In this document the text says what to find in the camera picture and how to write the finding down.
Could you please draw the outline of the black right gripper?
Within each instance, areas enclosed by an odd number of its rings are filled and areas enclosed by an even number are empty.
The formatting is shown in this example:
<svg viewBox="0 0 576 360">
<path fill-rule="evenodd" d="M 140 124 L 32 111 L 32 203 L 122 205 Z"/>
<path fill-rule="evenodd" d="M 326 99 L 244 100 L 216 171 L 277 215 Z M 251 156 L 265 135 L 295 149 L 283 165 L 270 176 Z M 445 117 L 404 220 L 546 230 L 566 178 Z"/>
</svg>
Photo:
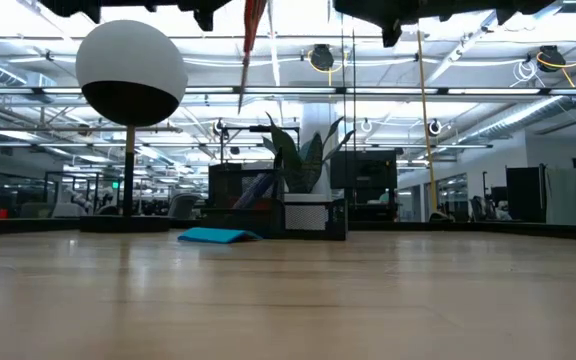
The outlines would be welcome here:
<svg viewBox="0 0 576 360">
<path fill-rule="evenodd" d="M 402 22 L 416 23 L 428 17 L 447 21 L 454 14 L 485 10 L 488 5 L 484 0 L 412 0 L 404 15 L 394 0 L 333 0 L 333 7 L 339 13 L 378 26 L 383 46 L 390 48 L 402 35 Z"/>
</svg>

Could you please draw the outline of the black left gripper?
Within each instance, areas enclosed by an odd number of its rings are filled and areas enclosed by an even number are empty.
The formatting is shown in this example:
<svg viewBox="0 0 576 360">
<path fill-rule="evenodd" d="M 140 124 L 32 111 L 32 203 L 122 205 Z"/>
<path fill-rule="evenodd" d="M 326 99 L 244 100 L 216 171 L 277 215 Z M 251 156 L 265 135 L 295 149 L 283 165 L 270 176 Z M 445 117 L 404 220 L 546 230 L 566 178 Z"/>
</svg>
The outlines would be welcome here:
<svg viewBox="0 0 576 360">
<path fill-rule="evenodd" d="M 161 6 L 175 6 L 180 11 L 193 11 L 193 17 L 202 31 L 214 29 L 214 13 L 231 0 L 144 0 L 148 11 L 156 11 Z"/>
</svg>

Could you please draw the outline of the red-handled scissors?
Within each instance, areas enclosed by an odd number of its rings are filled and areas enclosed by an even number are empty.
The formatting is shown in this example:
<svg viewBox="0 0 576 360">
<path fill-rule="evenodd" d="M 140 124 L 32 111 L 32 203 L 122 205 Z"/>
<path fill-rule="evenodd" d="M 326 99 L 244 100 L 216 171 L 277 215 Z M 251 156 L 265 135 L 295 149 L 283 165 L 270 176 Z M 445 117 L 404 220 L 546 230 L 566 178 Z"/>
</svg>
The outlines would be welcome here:
<svg viewBox="0 0 576 360">
<path fill-rule="evenodd" d="M 246 91 L 247 76 L 250 65 L 251 53 L 254 48 L 257 30 L 261 17 L 264 14 L 268 0 L 245 0 L 244 7 L 244 44 L 243 44 L 243 61 L 242 76 L 239 87 L 238 111 L 243 106 L 244 94 Z"/>
</svg>

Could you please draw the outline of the grey marker purple cap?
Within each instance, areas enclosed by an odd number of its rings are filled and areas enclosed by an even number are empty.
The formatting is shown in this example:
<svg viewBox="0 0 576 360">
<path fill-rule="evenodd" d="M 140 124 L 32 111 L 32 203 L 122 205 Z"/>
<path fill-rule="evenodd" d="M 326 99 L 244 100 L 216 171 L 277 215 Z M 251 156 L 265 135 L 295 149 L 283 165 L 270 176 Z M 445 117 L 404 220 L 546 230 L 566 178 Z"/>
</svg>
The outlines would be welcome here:
<svg viewBox="0 0 576 360">
<path fill-rule="evenodd" d="M 259 197 L 259 198 L 261 198 L 261 197 L 263 196 L 263 194 L 264 194 L 269 188 L 272 187 L 273 182 L 274 182 L 274 175 L 273 175 L 273 173 L 259 174 L 259 175 L 254 179 L 254 181 L 255 181 L 255 180 L 261 180 L 260 192 L 262 193 L 262 195 Z"/>
</svg>

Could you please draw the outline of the blue sticky note pad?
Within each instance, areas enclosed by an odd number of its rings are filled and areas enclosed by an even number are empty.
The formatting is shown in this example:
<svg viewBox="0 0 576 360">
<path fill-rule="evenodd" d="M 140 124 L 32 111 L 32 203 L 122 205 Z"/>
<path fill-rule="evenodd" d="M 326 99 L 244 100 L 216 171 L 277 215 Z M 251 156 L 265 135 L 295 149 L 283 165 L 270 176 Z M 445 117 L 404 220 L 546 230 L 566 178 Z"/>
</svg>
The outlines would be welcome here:
<svg viewBox="0 0 576 360">
<path fill-rule="evenodd" d="M 261 240 L 261 237 L 245 230 L 194 227 L 184 231 L 177 240 L 197 243 L 232 244 L 243 241 Z"/>
</svg>

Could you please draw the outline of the black mesh desk organizer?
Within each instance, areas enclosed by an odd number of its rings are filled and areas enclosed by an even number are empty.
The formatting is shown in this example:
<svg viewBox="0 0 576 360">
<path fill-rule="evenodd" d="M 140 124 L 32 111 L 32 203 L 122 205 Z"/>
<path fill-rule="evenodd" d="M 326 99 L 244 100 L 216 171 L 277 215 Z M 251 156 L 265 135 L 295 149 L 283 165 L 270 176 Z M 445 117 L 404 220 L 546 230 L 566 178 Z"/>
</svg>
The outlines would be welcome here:
<svg viewBox="0 0 576 360">
<path fill-rule="evenodd" d="M 222 164 L 209 168 L 209 192 L 206 207 L 201 211 L 201 221 L 224 224 L 254 222 L 256 224 L 285 226 L 284 195 L 282 185 L 277 199 L 272 198 L 272 187 L 259 198 L 252 208 L 233 209 L 235 202 L 259 174 L 273 173 L 273 169 L 243 169 L 239 164 Z M 343 199 L 330 200 L 331 225 L 347 225 L 347 204 Z"/>
</svg>

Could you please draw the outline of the grey office chair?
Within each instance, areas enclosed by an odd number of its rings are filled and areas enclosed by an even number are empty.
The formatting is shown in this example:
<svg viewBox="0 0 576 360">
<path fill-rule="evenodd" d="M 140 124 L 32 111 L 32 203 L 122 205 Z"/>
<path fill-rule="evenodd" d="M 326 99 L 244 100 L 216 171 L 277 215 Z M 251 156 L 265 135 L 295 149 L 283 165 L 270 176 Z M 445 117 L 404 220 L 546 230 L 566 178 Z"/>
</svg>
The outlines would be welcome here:
<svg viewBox="0 0 576 360">
<path fill-rule="evenodd" d="M 200 197 L 195 194 L 177 194 L 171 201 L 168 216 L 176 220 L 189 220 L 192 218 L 194 205 Z"/>
</svg>

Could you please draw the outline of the white globe lamp black base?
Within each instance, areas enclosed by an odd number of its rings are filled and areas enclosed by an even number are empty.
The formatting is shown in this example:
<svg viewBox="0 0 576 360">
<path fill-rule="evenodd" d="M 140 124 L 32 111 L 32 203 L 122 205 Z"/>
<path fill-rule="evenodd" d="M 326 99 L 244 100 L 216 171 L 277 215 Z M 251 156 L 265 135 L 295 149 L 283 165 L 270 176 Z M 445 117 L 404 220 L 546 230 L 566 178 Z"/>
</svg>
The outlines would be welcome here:
<svg viewBox="0 0 576 360">
<path fill-rule="evenodd" d="M 89 106 L 126 128 L 121 211 L 84 217 L 80 230 L 108 234 L 168 231 L 166 217 L 133 214 L 136 130 L 166 120 L 179 107 L 188 83 L 181 53 L 153 26 L 111 21 L 97 26 L 80 44 L 76 75 Z"/>
</svg>

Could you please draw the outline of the black cabinet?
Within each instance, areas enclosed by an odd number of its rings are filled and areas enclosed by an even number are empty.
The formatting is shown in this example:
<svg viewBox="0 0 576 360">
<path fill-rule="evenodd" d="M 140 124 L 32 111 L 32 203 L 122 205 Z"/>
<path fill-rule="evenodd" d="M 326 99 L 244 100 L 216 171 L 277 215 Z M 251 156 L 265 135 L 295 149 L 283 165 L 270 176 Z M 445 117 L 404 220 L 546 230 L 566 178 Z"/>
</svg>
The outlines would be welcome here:
<svg viewBox="0 0 576 360">
<path fill-rule="evenodd" d="M 344 192 L 350 221 L 395 220 L 396 157 L 394 150 L 339 151 L 332 157 L 331 188 Z"/>
</svg>

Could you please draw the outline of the potted snake plant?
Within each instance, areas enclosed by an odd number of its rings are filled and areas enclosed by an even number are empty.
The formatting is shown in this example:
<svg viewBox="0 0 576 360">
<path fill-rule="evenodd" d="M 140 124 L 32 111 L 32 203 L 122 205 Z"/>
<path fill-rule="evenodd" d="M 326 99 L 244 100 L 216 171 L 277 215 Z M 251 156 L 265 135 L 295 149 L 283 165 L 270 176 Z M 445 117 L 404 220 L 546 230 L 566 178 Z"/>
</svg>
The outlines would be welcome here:
<svg viewBox="0 0 576 360">
<path fill-rule="evenodd" d="M 270 114 L 270 139 L 264 138 L 264 146 L 274 155 L 283 148 L 282 178 L 287 192 L 284 195 L 285 226 L 292 231 L 325 231 L 331 219 L 329 214 L 332 202 L 324 194 L 314 193 L 324 167 L 332 157 L 350 140 L 355 131 L 346 133 L 337 145 L 326 149 L 337 136 L 339 124 L 345 118 L 334 121 L 328 132 L 322 136 L 315 132 L 304 145 L 297 145 L 294 139 L 278 127 Z"/>
</svg>

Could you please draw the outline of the black panel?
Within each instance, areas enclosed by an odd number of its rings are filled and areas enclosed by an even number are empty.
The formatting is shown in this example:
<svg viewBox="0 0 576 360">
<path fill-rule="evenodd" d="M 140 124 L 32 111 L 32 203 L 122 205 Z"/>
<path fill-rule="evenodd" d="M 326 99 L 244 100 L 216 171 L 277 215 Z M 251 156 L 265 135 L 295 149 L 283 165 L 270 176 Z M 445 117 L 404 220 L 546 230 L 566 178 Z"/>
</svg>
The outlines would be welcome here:
<svg viewBox="0 0 576 360">
<path fill-rule="evenodd" d="M 528 223 L 546 221 L 546 198 L 543 167 L 506 169 L 509 215 L 513 220 Z"/>
</svg>

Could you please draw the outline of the black aluminium table frame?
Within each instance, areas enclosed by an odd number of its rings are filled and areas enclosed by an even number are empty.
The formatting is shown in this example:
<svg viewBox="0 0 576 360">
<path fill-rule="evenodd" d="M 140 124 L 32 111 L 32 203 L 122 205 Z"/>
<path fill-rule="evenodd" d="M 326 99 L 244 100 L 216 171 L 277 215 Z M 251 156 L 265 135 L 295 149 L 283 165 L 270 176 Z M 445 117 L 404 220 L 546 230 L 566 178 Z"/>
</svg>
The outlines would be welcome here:
<svg viewBox="0 0 576 360">
<path fill-rule="evenodd" d="M 207 221 L 175 220 L 166 217 L 84 216 L 81 218 L 0 219 L 0 235 L 28 232 L 79 230 L 89 233 L 155 233 L 195 227 L 234 229 L 253 232 L 267 239 L 344 241 L 352 232 L 488 232 L 551 237 L 576 240 L 576 225 L 547 225 L 521 222 L 351 222 L 331 225 L 325 230 L 285 230 L 278 225 L 209 223 Z"/>
</svg>

